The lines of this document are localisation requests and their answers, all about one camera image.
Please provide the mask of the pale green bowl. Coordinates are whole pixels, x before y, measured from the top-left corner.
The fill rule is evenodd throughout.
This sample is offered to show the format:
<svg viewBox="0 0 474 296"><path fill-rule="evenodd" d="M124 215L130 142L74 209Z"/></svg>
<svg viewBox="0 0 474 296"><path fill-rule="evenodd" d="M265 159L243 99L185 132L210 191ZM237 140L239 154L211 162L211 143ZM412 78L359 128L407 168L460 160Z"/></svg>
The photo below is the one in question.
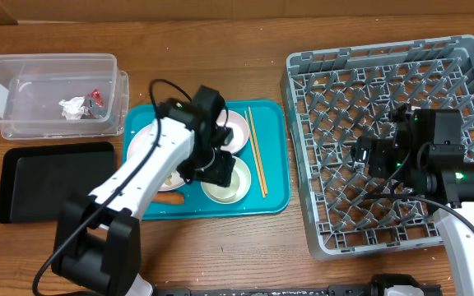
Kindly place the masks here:
<svg viewBox="0 0 474 296"><path fill-rule="evenodd" d="M211 183L201 183L204 193L219 204L236 203L243 199L251 187L251 173L248 165L238 157L233 157L235 165L228 187L221 187Z"/></svg>

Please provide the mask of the red snack wrapper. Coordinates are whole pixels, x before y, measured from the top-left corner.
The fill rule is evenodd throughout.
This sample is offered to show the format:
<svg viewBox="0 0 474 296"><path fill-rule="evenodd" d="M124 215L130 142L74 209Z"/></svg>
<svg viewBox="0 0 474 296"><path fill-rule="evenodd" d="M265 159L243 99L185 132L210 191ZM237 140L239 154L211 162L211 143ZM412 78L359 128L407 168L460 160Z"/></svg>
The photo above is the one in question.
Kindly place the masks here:
<svg viewBox="0 0 474 296"><path fill-rule="evenodd" d="M107 108L98 89L94 89L85 97L88 113L94 118L102 119L107 114Z"/></svg>

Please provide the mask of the white tissue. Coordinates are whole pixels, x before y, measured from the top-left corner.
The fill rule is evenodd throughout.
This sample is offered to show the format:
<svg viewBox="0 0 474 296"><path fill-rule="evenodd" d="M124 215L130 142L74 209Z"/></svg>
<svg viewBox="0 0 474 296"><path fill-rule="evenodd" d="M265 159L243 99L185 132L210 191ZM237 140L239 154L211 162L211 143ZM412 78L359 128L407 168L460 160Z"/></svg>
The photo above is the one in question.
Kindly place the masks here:
<svg viewBox="0 0 474 296"><path fill-rule="evenodd" d="M70 100L62 99L58 104L63 108L62 115L67 120L78 120L83 115L89 113L89 109L85 106L86 98L73 97Z"/></svg>

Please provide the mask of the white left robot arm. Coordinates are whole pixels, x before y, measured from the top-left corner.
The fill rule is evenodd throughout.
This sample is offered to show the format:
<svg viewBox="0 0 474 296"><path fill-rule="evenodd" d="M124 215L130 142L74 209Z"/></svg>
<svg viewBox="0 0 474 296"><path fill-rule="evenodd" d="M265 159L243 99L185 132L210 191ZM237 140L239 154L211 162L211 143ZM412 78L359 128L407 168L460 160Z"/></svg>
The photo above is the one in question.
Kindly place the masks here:
<svg viewBox="0 0 474 296"><path fill-rule="evenodd" d="M153 295L139 273L142 217L172 173L230 185L235 159L221 146L231 130L216 122L225 109L220 93L206 86L185 102L155 104L151 134L137 152L88 195L66 200L41 270L81 286L83 295Z"/></svg>

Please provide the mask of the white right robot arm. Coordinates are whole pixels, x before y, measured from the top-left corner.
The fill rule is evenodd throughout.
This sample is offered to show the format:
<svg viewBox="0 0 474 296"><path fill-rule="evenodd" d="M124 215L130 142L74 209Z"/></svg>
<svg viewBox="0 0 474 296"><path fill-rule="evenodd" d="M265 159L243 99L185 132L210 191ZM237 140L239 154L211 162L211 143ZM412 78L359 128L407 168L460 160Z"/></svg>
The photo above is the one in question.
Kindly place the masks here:
<svg viewBox="0 0 474 296"><path fill-rule="evenodd" d="M465 161L462 116L456 109L406 105L389 118L391 140L361 136L351 148L353 169L383 183L364 200L419 201L443 239L460 295L474 295L474 162Z"/></svg>

